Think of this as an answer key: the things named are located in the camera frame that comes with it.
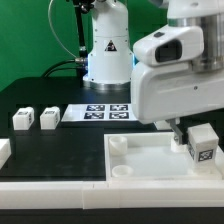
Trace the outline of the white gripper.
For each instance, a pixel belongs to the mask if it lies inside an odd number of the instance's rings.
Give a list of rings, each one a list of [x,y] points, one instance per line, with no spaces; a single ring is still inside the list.
[[[224,70],[194,73],[188,63],[149,67],[139,62],[131,77],[131,105],[143,124],[168,120],[177,145],[180,117],[224,108]]]

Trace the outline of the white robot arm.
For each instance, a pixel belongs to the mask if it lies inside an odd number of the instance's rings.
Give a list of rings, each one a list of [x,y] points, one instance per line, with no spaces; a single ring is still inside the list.
[[[143,124],[224,108],[224,0],[149,0],[164,7],[167,25],[128,40],[128,12],[117,0],[93,0],[90,88],[129,87]]]

